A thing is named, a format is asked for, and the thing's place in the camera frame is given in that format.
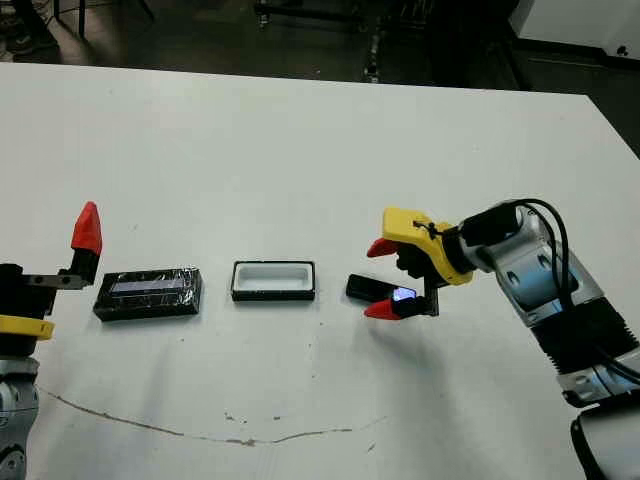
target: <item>clear plastic wrap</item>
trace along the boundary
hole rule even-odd
[[[201,290],[197,268],[106,273],[93,312],[103,322],[193,315]]]

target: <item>blue light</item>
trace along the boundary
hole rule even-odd
[[[410,288],[398,287],[393,291],[393,301],[398,302],[406,298],[416,298],[416,291]]]

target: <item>crack line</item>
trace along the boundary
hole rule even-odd
[[[171,435],[173,437],[181,437],[181,438],[188,438],[191,440],[201,440],[201,441],[207,441],[207,442],[213,442],[213,443],[227,443],[227,444],[231,444],[231,445],[239,445],[239,446],[243,446],[243,447],[255,447],[257,444],[262,444],[262,445],[278,445],[280,443],[284,443],[287,442],[289,440],[294,440],[297,438],[302,438],[302,437],[313,437],[313,436],[318,436],[318,435],[326,435],[329,433],[352,433],[352,432],[356,432],[356,431],[361,431],[361,430],[366,430],[370,427],[373,427],[374,425],[376,425],[377,423],[380,423],[384,420],[387,419],[387,416],[383,416],[380,418],[377,418],[369,423],[367,423],[366,425],[360,427],[360,428],[329,428],[327,430],[317,430],[317,431],[312,431],[312,432],[301,432],[301,433],[296,433],[293,435],[287,435],[286,437],[282,437],[282,438],[277,438],[275,440],[256,440],[253,438],[249,438],[248,440],[241,440],[238,438],[227,438],[227,439],[223,439],[223,438],[214,438],[214,437],[207,437],[207,436],[203,436],[203,435],[190,435],[190,434],[186,434],[184,432],[178,432],[176,430],[170,430],[168,428],[162,428],[162,427],[157,427],[155,425],[150,425],[147,423],[142,423],[142,422],[136,422],[135,420],[129,420],[128,418],[122,418],[122,417],[116,417],[114,415],[110,415],[107,412],[98,412],[97,410],[93,410],[91,408],[87,408],[87,407],[83,407],[82,405],[79,405],[77,403],[74,403],[70,400],[67,400],[66,398],[62,397],[61,395],[57,395],[55,393],[49,392],[48,390],[45,390],[44,388],[42,388],[41,386],[37,385],[38,389],[41,390],[42,392],[46,393],[48,396],[50,396],[51,398],[58,400],[59,402],[63,403],[64,405],[71,407],[75,410],[78,410],[80,412],[86,413],[88,415],[93,415],[94,417],[98,417],[98,418],[102,418],[104,420],[109,420],[112,422],[117,422],[117,423],[124,423],[125,425],[131,425],[137,428],[144,428],[146,430],[151,430],[153,432],[158,432],[158,433],[164,433],[165,435]]]

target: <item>white wall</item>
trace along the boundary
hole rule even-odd
[[[640,50],[640,0],[522,0],[511,17],[520,38]]]

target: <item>red fingertip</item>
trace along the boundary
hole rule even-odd
[[[379,238],[367,251],[367,257],[380,257],[382,255],[391,255],[398,251],[398,244],[393,240]]]
[[[71,248],[91,250],[96,255],[100,255],[102,252],[100,217],[95,203],[87,202],[78,220],[76,220],[73,238],[71,239]]]
[[[382,320],[400,320],[400,317],[391,309],[391,299],[376,302],[364,311],[367,317],[381,318]]]

